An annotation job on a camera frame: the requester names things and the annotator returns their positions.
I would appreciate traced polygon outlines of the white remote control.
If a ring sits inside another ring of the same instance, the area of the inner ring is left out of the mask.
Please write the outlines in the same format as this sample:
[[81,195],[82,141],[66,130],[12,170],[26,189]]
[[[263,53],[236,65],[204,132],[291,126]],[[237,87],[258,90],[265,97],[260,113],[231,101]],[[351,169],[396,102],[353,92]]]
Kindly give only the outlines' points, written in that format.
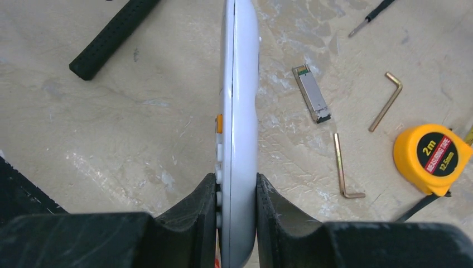
[[258,19],[251,1],[225,1],[216,117],[217,225],[222,267],[243,267],[255,241]]

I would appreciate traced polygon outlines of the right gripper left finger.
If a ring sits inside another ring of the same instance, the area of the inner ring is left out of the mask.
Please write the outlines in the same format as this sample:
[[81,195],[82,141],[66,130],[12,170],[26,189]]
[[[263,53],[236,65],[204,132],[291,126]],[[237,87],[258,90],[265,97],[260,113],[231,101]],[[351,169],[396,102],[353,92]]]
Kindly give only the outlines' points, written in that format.
[[1,229],[2,267],[213,267],[216,182],[207,174],[158,217],[145,212],[20,216]]

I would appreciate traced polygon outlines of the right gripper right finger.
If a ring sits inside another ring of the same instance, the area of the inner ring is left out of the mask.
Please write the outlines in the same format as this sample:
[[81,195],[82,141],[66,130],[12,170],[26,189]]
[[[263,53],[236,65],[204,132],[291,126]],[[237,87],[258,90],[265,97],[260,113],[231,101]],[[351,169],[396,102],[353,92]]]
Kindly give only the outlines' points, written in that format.
[[261,267],[471,267],[472,242],[441,223],[320,222],[257,175]]

